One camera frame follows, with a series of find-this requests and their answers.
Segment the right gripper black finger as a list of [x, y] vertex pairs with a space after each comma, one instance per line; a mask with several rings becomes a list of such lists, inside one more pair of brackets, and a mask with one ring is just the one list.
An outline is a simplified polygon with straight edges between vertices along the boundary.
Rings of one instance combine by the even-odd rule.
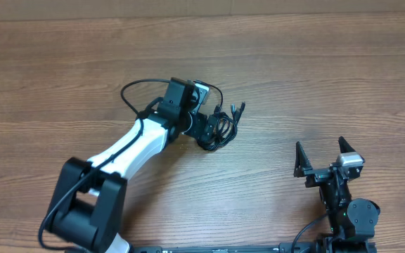
[[346, 141], [343, 136], [340, 136], [338, 139], [340, 152], [341, 153], [352, 153], [355, 152], [355, 149]]
[[302, 144], [298, 141], [295, 144], [295, 166], [294, 177], [303, 177], [307, 171], [312, 170], [311, 163], [302, 147]]

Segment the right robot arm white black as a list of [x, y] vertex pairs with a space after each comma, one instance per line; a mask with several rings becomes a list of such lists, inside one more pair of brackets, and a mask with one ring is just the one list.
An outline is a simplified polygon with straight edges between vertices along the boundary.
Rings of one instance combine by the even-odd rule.
[[[354, 199], [348, 183], [357, 179], [365, 159], [344, 137], [338, 139], [340, 154], [336, 161], [323, 169], [312, 167], [302, 144], [295, 144], [294, 176], [304, 178], [307, 188], [318, 188], [326, 213], [307, 224], [290, 245], [291, 252], [376, 252], [374, 243], [368, 240], [375, 236], [380, 207], [373, 201]], [[320, 234], [313, 242], [300, 242], [309, 228], [327, 219], [330, 232]]]

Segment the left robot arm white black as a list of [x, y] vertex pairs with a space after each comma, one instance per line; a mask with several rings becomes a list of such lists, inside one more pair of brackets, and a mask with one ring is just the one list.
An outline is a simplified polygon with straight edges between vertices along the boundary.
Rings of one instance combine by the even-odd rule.
[[164, 81], [165, 94], [142, 111], [127, 134], [87, 160], [71, 157], [63, 165], [37, 239], [44, 249], [48, 231], [69, 246], [64, 252], [132, 252], [120, 235], [127, 184], [153, 156], [180, 134], [207, 137], [200, 106], [212, 85], [175, 77]]

